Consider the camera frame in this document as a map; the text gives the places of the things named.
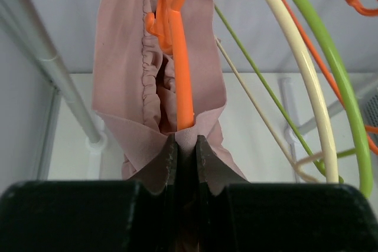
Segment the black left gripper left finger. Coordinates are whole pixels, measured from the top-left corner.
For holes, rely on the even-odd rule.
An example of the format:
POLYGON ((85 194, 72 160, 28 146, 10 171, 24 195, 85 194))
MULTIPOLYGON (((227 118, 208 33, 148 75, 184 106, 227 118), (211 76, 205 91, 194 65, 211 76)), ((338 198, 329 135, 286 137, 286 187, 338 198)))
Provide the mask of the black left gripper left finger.
POLYGON ((27 181, 1 196, 2 251, 174 251, 175 160, 169 137, 126 181, 27 181))

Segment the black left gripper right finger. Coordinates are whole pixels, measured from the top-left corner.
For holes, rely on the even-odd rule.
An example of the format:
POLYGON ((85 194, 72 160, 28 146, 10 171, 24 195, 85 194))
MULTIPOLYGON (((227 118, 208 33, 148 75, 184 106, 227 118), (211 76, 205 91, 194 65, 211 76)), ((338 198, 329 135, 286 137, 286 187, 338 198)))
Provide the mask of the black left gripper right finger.
POLYGON ((250 183, 202 135, 195 155, 200 251, 377 250, 377 220, 355 187, 250 183))

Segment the pink pleated skirt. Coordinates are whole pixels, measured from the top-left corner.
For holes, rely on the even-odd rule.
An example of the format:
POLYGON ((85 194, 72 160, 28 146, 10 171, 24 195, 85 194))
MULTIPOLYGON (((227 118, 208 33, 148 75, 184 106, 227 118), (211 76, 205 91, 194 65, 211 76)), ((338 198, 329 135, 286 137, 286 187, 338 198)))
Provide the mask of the pink pleated skirt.
POLYGON ((181 8, 193 95, 194 125, 177 129, 173 56, 147 32, 157 0, 101 0, 94 52, 93 110, 120 144, 129 180, 150 163, 169 137, 178 146, 175 182, 198 182, 195 146, 204 136, 212 151, 246 180, 223 147, 219 118, 227 98, 213 34, 213 0, 185 0, 181 8))

